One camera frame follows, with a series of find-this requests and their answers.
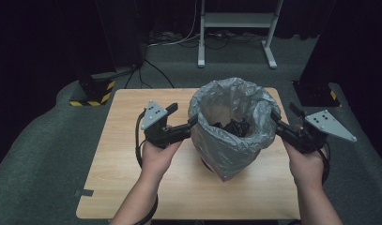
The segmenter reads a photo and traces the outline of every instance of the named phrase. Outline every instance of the human arm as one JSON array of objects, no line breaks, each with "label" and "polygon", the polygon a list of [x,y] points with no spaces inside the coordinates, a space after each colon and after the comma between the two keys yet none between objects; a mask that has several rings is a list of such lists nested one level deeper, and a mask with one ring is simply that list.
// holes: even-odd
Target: human arm
[{"label": "human arm", "polygon": [[324,165],[321,156],[316,151],[301,154],[288,142],[283,143],[297,186],[302,224],[343,224],[322,186]]},{"label": "human arm", "polygon": [[150,212],[156,201],[160,181],[181,144],[176,142],[161,149],[150,142],[144,143],[140,177],[116,212],[111,225],[133,225]]}]

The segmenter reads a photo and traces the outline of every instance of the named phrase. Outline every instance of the wooden tabletop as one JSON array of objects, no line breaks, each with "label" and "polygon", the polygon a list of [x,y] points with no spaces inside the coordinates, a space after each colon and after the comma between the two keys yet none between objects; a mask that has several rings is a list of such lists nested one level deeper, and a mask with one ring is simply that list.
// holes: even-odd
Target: wooden tabletop
[{"label": "wooden tabletop", "polygon": [[[278,92],[276,99],[287,122]],[[185,124],[191,97],[197,89],[118,90],[100,136],[97,152],[77,208],[79,218],[112,218],[135,184],[140,167],[135,157],[135,123],[153,99],[162,107],[178,103],[168,117],[172,126]],[[140,140],[145,137],[140,131]],[[263,149],[251,165],[223,182],[208,170],[191,139],[185,140],[159,189],[155,219],[291,219],[299,218],[297,190],[282,140]]]}]

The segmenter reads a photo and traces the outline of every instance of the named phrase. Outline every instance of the white shelf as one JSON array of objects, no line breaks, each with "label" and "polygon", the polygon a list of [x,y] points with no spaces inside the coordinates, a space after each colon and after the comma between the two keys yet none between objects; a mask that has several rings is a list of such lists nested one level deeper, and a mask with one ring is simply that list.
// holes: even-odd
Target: white shelf
[{"label": "white shelf", "polygon": [[269,28],[274,13],[206,13],[205,27]]}]

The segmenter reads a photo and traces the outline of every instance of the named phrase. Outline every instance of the plastic bag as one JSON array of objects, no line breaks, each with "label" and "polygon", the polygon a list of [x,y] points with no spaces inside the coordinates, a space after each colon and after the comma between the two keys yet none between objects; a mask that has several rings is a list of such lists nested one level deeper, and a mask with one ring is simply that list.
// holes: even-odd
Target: plastic bag
[{"label": "plastic bag", "polygon": [[[280,113],[267,90],[240,78],[210,82],[193,95],[188,115],[198,114],[199,122],[191,129],[191,139],[204,163],[222,181],[232,179],[273,143],[272,109]],[[250,124],[244,138],[211,126],[243,118]]]}]

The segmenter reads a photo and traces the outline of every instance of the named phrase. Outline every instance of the gray triangular tracker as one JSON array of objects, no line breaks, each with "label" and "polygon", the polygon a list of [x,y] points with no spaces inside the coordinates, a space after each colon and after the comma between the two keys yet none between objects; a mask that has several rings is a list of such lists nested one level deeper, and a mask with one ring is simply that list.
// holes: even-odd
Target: gray triangular tracker
[{"label": "gray triangular tracker", "polygon": [[342,124],[340,124],[340,122],[338,122],[337,119],[334,118],[334,116],[332,116],[327,110],[308,115],[305,119],[308,123],[324,133],[332,134],[353,143],[357,141],[357,138],[352,135]]},{"label": "gray triangular tracker", "polygon": [[141,129],[144,130],[149,128],[166,114],[167,111],[162,108],[162,106],[158,105],[153,100],[150,100],[146,108],[144,121],[141,124]]}]

